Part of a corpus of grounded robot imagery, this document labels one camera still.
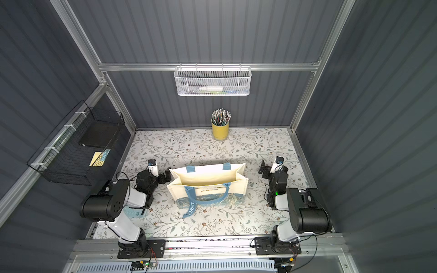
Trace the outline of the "cream and blue canvas tote bag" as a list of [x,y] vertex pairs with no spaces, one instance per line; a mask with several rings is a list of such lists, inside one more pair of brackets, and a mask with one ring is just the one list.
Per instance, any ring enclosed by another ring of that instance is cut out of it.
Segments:
[[167,189],[178,208],[187,210],[182,218],[193,216],[198,206],[242,204],[249,184],[245,167],[224,163],[170,169]]

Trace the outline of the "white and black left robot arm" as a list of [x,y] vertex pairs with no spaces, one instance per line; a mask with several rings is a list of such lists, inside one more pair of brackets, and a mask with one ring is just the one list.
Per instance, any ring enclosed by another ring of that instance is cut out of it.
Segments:
[[157,176],[152,171],[144,170],[136,176],[135,187],[131,186],[128,177],[116,182],[108,180],[99,183],[83,200],[80,216],[110,229],[118,237],[123,255],[131,258],[134,254],[147,254],[151,246],[145,233],[128,218],[124,208],[149,209],[157,186],[169,182],[170,178],[169,170]]

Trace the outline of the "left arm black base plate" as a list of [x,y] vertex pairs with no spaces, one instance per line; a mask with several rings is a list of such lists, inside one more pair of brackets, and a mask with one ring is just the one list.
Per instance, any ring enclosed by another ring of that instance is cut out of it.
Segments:
[[118,243],[118,259],[163,258],[165,240],[147,240],[134,243]]

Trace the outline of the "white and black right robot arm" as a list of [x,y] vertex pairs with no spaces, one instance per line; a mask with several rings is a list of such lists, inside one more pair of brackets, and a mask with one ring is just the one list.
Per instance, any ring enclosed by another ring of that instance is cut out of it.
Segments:
[[276,157],[272,166],[261,162],[258,173],[269,181],[266,186],[265,200],[274,210],[286,211],[289,219],[276,225],[269,238],[256,238],[256,246],[267,252],[294,251],[300,238],[323,235],[332,230],[332,221],[324,207],[317,188],[289,188],[287,186],[288,168],[282,157]]

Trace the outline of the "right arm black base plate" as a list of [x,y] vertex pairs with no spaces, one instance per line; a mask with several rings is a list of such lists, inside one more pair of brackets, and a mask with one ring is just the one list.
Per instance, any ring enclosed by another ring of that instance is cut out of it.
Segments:
[[301,248],[297,244],[290,242],[274,241],[272,238],[263,236],[255,237],[250,243],[257,255],[291,255],[297,256],[301,254]]

